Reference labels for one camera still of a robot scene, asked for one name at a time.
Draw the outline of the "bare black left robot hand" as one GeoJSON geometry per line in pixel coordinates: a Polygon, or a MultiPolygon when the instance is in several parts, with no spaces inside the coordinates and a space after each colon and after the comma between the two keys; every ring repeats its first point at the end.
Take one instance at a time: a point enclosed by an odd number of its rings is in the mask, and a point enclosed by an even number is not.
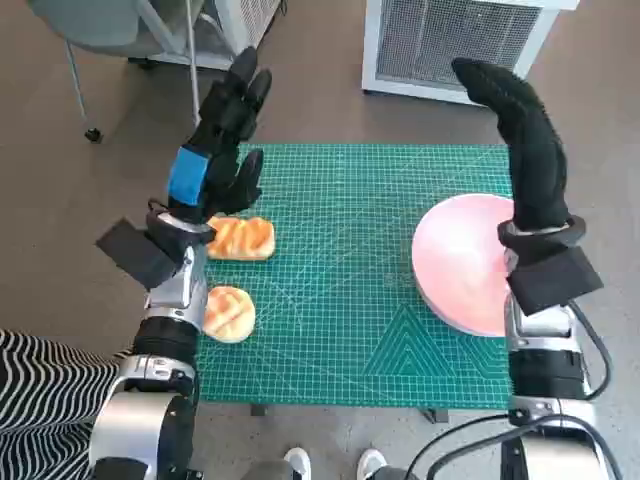
{"type": "Polygon", "coordinates": [[[245,48],[200,105],[200,121],[169,175],[168,208],[174,217],[205,223],[218,213],[241,212],[261,195],[263,151],[239,159],[240,144],[254,134],[272,84],[271,72],[258,70],[257,63],[256,48],[245,48]]]}

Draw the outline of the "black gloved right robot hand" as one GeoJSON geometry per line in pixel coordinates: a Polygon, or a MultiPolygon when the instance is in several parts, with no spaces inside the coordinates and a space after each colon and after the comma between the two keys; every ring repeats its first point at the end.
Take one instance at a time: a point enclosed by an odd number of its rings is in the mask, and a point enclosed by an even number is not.
{"type": "Polygon", "coordinates": [[[534,88],[510,70],[458,57],[452,69],[473,102],[497,116],[497,129],[509,150],[513,223],[523,232],[563,227],[567,159],[544,104],[534,88]]]}

